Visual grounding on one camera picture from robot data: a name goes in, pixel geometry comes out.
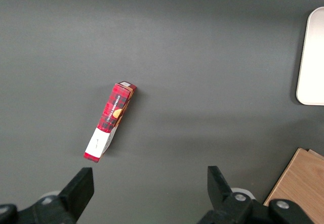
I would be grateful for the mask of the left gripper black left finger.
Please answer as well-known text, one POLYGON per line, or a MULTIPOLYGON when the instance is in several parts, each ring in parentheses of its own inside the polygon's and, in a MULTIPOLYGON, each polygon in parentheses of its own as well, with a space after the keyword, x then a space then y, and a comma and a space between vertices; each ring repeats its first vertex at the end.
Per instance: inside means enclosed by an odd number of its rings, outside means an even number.
POLYGON ((58 195, 47 195, 18 210, 1 205, 1 223, 77 223, 94 194, 93 170, 82 168, 58 195))

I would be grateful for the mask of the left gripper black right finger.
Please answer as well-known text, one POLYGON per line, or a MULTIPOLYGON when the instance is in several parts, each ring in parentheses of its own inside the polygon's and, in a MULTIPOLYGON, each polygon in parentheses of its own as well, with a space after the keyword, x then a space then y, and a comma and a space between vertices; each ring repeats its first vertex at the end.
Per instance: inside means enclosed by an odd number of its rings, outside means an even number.
POLYGON ((234 192, 217 166, 208 167, 207 177, 213 209, 198 223, 313 223, 293 201, 273 199, 264 206, 243 192, 234 192))

